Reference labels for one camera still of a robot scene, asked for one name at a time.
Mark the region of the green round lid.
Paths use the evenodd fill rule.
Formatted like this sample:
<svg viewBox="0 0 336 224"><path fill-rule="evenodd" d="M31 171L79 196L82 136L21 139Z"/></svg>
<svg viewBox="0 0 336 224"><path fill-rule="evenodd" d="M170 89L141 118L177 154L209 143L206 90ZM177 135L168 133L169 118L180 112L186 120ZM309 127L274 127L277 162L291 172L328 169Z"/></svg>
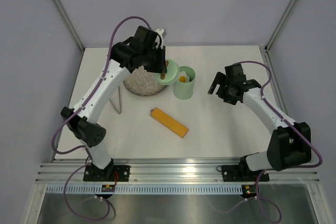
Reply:
<svg viewBox="0 0 336 224"><path fill-rule="evenodd" d="M166 60L166 63L167 73L154 73L153 76L158 83L168 86L177 80L180 69L178 64L172 59Z"/></svg>

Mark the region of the toy fried egg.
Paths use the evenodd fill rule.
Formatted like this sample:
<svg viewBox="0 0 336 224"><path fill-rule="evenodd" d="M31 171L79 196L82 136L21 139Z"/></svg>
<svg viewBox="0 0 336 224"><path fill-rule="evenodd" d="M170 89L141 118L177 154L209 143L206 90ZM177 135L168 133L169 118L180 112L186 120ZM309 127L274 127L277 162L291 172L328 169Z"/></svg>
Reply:
<svg viewBox="0 0 336 224"><path fill-rule="evenodd" d="M181 83L188 83L190 82L190 77L185 71L181 71L178 76L178 81Z"/></svg>

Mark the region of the green cylindrical lunch container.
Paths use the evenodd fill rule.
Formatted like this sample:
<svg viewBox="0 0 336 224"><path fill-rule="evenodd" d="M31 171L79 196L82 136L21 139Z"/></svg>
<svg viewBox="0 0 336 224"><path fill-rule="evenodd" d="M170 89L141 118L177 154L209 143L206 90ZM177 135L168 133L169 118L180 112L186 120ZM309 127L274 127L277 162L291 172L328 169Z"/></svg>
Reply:
<svg viewBox="0 0 336 224"><path fill-rule="evenodd" d="M181 71L185 71L189 75L190 82L181 83L178 81L178 78L177 78L177 80L174 82L173 92L176 98L180 100L188 100L192 97L193 92L194 92L196 73L194 69L188 66L181 66L180 72Z"/></svg>

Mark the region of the metal food tongs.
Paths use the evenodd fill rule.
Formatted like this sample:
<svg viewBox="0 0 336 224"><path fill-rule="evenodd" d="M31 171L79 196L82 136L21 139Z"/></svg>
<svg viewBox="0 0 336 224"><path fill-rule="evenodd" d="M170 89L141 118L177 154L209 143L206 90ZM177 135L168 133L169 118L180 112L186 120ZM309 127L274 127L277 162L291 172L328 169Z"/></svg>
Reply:
<svg viewBox="0 0 336 224"><path fill-rule="evenodd" d="M113 94L109 99L112 107L116 111L118 115L122 113L122 90L121 86L118 86L118 92L117 94Z"/></svg>

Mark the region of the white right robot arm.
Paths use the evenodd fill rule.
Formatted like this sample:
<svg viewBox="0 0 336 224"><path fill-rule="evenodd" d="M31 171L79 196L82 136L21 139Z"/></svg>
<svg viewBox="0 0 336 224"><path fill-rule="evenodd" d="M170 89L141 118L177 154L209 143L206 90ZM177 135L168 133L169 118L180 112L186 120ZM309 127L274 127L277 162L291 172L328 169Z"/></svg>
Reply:
<svg viewBox="0 0 336 224"><path fill-rule="evenodd" d="M240 102L250 108L271 135L266 151L243 156L236 165L221 167L225 182L253 181L262 170L279 172L311 162L309 125L296 122L269 102L264 88L255 79L246 78L240 62L225 67L224 73L217 72L209 88L208 94L215 93L225 103Z"/></svg>

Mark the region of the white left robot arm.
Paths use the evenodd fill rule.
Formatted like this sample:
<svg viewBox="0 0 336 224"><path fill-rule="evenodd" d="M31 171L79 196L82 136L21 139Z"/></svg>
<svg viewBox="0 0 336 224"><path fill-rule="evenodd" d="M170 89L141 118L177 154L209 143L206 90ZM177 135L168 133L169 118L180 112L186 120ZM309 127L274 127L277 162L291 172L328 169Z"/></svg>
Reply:
<svg viewBox="0 0 336 224"><path fill-rule="evenodd" d="M147 72L167 72L165 46L166 31L152 30L139 26L134 36L111 47L107 56L107 67L92 84L81 101L73 108L63 108L61 116L75 137L87 148L95 169L95 175L102 181L113 176L112 158L103 139L106 130L97 121L115 90L137 68Z"/></svg>

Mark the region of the yellow rectangular box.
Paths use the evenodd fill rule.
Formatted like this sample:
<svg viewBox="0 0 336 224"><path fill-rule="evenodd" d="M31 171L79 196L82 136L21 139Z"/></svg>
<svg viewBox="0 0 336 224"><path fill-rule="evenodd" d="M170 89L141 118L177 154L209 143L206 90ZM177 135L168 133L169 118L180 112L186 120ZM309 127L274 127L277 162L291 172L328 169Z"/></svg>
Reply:
<svg viewBox="0 0 336 224"><path fill-rule="evenodd" d="M150 116L180 138L184 138L184 136L189 132L189 129L185 125L172 118L159 108L152 109Z"/></svg>

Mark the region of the glittery round plate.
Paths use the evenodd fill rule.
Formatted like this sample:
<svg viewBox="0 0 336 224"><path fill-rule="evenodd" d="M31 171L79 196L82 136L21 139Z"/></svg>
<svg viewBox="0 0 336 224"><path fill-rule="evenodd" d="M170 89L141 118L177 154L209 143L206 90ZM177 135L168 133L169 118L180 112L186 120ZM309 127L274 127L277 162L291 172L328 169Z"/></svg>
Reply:
<svg viewBox="0 0 336 224"><path fill-rule="evenodd" d="M129 92L142 97L156 95L166 88L157 82L154 73L147 72L143 67L135 69L123 84Z"/></svg>

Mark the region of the aluminium right frame rail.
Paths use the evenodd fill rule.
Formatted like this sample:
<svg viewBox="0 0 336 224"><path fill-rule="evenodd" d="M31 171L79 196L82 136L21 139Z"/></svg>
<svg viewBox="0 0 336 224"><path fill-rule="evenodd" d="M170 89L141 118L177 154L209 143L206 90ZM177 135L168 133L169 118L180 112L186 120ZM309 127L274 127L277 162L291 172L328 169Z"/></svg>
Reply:
<svg viewBox="0 0 336 224"><path fill-rule="evenodd" d="M266 51L266 47L265 46L258 46L258 47L259 47L259 51L261 53L261 56L263 58L263 63L270 69L272 77L275 78L275 72L274 72L274 69L272 67L270 56L269 56L268 52Z"/></svg>

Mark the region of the aluminium corner frame post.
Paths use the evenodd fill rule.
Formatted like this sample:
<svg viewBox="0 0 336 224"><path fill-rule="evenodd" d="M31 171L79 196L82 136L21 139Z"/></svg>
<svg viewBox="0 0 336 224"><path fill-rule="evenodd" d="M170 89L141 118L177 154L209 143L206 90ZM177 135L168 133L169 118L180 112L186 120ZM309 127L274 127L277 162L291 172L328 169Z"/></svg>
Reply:
<svg viewBox="0 0 336 224"><path fill-rule="evenodd" d="M268 42L265 45L265 51L270 52L272 46L275 44L277 38L279 37L282 29L284 28L287 20L289 19L291 13L293 12L295 6L298 4L299 0L289 0L286 8L284 9L279 21L277 22Z"/></svg>

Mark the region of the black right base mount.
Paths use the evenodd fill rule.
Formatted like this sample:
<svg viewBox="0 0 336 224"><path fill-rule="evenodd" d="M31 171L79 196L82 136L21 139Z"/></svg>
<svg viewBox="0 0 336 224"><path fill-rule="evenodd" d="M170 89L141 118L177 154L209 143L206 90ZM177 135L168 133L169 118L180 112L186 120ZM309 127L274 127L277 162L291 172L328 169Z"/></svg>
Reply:
<svg viewBox="0 0 336 224"><path fill-rule="evenodd" d="M219 165L216 169L222 174L224 182L256 182L257 178L260 182L270 181L267 173L260 175L260 171L242 172L238 165Z"/></svg>

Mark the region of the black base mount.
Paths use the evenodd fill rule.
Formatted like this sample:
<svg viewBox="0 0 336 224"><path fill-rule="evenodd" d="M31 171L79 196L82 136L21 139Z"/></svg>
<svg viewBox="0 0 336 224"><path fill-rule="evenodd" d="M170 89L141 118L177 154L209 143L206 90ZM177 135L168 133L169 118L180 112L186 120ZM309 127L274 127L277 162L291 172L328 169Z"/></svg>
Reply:
<svg viewBox="0 0 336 224"><path fill-rule="evenodd" d="M267 173L260 175L260 171L242 172L238 165L219 165L216 169L222 174L224 182L256 182L257 178L260 182L270 181Z"/></svg>
<svg viewBox="0 0 336 224"><path fill-rule="evenodd" d="M105 169L99 169L94 165L85 168L83 181L85 182L128 182L130 177L129 165L113 165Z"/></svg>

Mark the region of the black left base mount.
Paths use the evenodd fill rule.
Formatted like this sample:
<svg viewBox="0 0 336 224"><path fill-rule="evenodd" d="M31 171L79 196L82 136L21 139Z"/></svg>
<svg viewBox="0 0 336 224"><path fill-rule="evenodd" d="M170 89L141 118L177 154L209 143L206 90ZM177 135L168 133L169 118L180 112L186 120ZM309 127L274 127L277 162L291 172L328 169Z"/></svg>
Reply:
<svg viewBox="0 0 336 224"><path fill-rule="evenodd" d="M83 181L85 182L128 182L130 177L129 165L113 165L105 169L99 169L94 165L85 168Z"/></svg>

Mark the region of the aluminium left frame post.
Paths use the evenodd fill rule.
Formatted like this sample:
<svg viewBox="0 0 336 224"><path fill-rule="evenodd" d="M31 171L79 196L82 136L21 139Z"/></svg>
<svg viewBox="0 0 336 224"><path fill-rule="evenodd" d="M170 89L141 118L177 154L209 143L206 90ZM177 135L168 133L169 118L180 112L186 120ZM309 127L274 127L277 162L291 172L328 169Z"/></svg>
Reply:
<svg viewBox="0 0 336 224"><path fill-rule="evenodd" d="M82 43L82 40L80 39L72 21L70 20L64 5L62 4L61 0L51 0L52 3L54 4L58 14L60 15L63 23L65 24L67 30L69 31L72 39L74 40L75 44L77 45L78 49L80 50L81 53L84 53L85 47Z"/></svg>

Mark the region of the aluminium front rail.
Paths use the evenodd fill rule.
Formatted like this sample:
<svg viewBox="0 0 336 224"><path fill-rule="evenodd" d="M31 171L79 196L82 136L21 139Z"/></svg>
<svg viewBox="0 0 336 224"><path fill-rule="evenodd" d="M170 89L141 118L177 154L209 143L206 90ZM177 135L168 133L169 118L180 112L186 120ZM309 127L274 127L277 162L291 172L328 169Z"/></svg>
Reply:
<svg viewBox="0 0 336 224"><path fill-rule="evenodd" d="M128 184L222 184L219 165L235 165L238 158L142 158L115 159L117 165L129 165ZM85 164L83 159L56 159L42 163L35 183L65 183L77 168ZM315 169L297 168L282 172L269 171L270 184L318 184Z"/></svg>

